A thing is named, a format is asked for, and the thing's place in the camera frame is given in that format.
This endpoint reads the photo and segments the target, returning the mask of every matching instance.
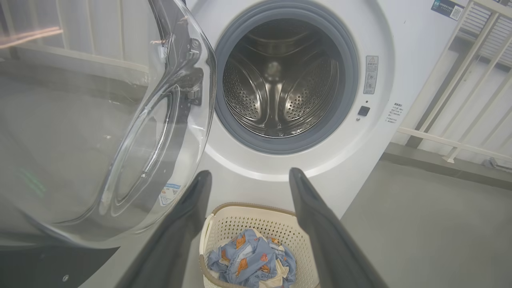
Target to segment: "beige plastic basket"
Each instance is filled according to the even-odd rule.
[[[293,288],[320,287],[309,236],[299,227],[293,212],[260,205],[227,203],[217,207],[206,218],[201,231],[199,264],[205,288],[241,287],[215,278],[205,261],[213,249],[248,228],[258,230],[265,237],[277,238],[290,249],[297,262],[297,277]]]

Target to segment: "blue clothing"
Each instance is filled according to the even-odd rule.
[[[208,256],[208,268],[218,272],[222,281],[250,288],[259,288],[260,281],[267,281],[266,286],[279,282],[282,284],[276,287],[287,288],[296,277],[295,258],[290,250],[253,229],[244,230],[213,250]]]

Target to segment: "sticker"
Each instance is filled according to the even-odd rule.
[[[464,7],[450,0],[434,0],[431,10],[458,21]]]
[[[391,110],[388,112],[388,115],[386,116],[386,122],[395,124],[398,121],[398,118],[402,116],[403,113],[403,107],[400,103],[395,103],[391,106]]]
[[[366,56],[366,80],[363,94],[375,93],[377,85],[377,71],[379,70],[379,56]]]
[[[167,206],[171,203],[175,198],[178,192],[180,192],[181,185],[167,183],[163,188],[162,192],[160,192],[160,206]]]

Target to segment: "qr code sticker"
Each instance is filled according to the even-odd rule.
[[[455,21],[458,21],[461,14],[462,14],[462,7],[456,5],[453,8],[452,13],[450,14],[450,18],[454,19]]]

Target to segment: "gray rubber gasket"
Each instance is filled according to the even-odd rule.
[[[343,59],[345,83],[339,83],[331,107],[313,127],[298,135],[269,138],[257,135],[242,126],[230,112],[222,85],[227,59],[238,41],[252,28],[264,22],[295,18],[309,22],[331,37]],[[337,17],[326,8],[308,1],[271,1],[253,6],[241,14],[224,31],[217,47],[217,98],[215,111],[219,120],[239,142],[267,154],[292,154],[309,149],[329,137],[345,120],[354,103],[359,81],[357,53],[348,31]]]

